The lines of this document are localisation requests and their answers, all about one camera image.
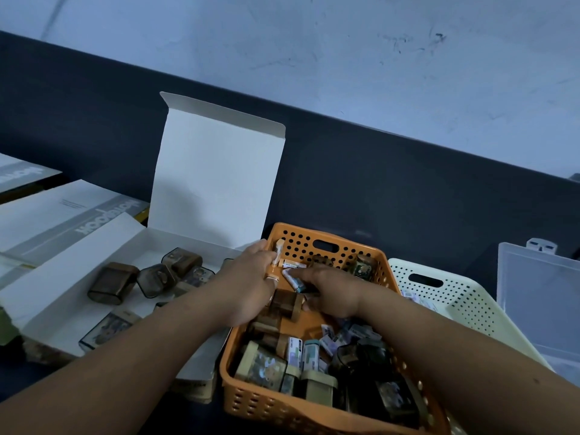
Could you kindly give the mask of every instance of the white plastic basket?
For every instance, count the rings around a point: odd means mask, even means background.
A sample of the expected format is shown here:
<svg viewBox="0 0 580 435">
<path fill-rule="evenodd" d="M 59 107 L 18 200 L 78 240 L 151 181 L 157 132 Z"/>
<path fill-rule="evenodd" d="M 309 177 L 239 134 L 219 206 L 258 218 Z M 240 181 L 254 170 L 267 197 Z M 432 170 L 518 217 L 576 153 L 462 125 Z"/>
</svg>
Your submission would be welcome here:
<svg viewBox="0 0 580 435">
<path fill-rule="evenodd" d="M 388 263 L 402 291 L 429 299 L 439 313 L 449 319 L 487 334 L 552 369 L 497 302 L 474 280 L 402 259 L 391 258 Z M 433 278 L 439 283 L 431 286 L 412 281 L 409 279 L 412 274 Z"/>
</svg>

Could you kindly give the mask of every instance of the basket handle hole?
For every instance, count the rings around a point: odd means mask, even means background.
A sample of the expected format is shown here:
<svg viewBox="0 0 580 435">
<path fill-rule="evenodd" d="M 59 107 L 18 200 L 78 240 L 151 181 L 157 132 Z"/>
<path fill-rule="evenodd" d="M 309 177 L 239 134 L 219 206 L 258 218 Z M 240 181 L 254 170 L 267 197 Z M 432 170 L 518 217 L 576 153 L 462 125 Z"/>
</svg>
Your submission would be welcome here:
<svg viewBox="0 0 580 435">
<path fill-rule="evenodd" d="M 312 241 L 312 245 L 317 249 L 324 250 L 325 252 L 330 253 L 337 253 L 340 250 L 338 244 L 334 244 L 332 242 L 327 242 L 323 240 L 314 240 Z"/>
<path fill-rule="evenodd" d="M 439 288 L 443 286 L 443 281 L 440 279 L 430 278 L 425 275 L 420 275 L 418 273 L 411 273 L 409 275 L 409 281 L 416 282 L 417 284 L 429 285 L 430 287 Z"/>
</svg>

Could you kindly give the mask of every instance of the plastic latch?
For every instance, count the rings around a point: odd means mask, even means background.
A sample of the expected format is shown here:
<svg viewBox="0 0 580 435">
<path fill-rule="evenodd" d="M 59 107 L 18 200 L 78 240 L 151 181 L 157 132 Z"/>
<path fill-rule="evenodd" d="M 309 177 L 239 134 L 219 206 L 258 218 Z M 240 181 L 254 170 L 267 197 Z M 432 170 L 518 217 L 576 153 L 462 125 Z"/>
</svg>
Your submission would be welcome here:
<svg viewBox="0 0 580 435">
<path fill-rule="evenodd" d="M 526 243 L 526 248 L 547 253 L 548 255 L 555 255 L 556 250 L 558 249 L 558 244 L 541 238 L 530 238 Z"/>
</svg>

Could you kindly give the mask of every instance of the orange plastic basket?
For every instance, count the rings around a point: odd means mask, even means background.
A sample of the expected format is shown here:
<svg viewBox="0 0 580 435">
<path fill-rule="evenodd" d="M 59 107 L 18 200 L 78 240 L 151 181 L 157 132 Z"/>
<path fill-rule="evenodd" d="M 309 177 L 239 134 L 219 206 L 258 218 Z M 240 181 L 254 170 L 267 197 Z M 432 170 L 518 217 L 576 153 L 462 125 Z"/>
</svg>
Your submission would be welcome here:
<svg viewBox="0 0 580 435">
<path fill-rule="evenodd" d="M 272 250 L 274 244 L 280 238 L 285 239 L 282 259 L 291 259 L 308 263 L 312 260 L 312 255 L 322 255 L 333 260 L 338 269 L 342 269 L 352 263 L 355 255 L 364 253 L 370 255 L 378 261 L 377 270 L 373 277 L 373 282 L 401 293 L 387 258 L 378 249 L 358 244 L 344 238 L 315 230 L 304 229 L 291 226 L 285 223 L 276 223 L 270 237 L 268 238 L 268 248 Z M 313 246 L 316 240 L 321 240 L 333 245 L 335 253 L 317 249 Z M 271 267 L 274 274 L 278 275 L 280 282 L 278 288 L 292 290 L 285 278 L 281 274 L 279 267 Z M 316 339 L 322 337 L 321 324 L 331 324 L 337 329 L 337 324 L 329 316 L 303 311 L 298 322 L 293 323 L 283 318 L 281 332 L 302 339 Z M 247 325 L 242 325 L 232 329 L 228 338 L 226 348 L 220 361 L 220 374 L 223 379 L 224 409 L 226 412 L 238 417 L 270 422 L 278 426 L 298 431 L 301 433 L 312 433 L 316 435 L 344 434 L 344 433 L 381 433 L 381 434 L 419 434 L 421 431 L 437 434 L 449 434 L 450 427 L 445 412 L 439 406 L 428 388 L 417 379 L 412 370 L 396 354 L 394 361 L 397 370 L 404 372 L 413 380 L 429 409 L 429 426 L 420 430 L 410 429 L 404 426 L 374 420 L 362 415 L 350 414 L 336 408 L 326 407 L 320 404 L 308 402 L 302 398 L 291 397 L 273 392 L 260 386 L 252 385 L 242 380 L 234 379 L 229 368 L 236 353 L 240 349 L 241 338 Z"/>
</svg>

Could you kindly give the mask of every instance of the human hand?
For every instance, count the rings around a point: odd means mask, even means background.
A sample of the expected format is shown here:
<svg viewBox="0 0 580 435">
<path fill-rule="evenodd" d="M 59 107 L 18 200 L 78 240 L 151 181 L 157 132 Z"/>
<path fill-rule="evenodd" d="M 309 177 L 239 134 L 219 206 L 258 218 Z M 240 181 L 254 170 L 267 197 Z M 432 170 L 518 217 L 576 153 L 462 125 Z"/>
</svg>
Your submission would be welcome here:
<svg viewBox="0 0 580 435">
<path fill-rule="evenodd" d="M 276 284 L 266 270 L 276 257 L 260 240 L 221 269 L 205 287 L 212 291 L 225 327 L 236 327 L 254 319 L 268 303 Z"/>
<path fill-rule="evenodd" d="M 334 317 L 359 316 L 360 299 L 373 284 L 334 267 L 315 264 L 307 269 L 292 269 L 290 275 L 314 284 L 320 296 L 312 296 L 304 310 L 322 311 Z"/>
</svg>

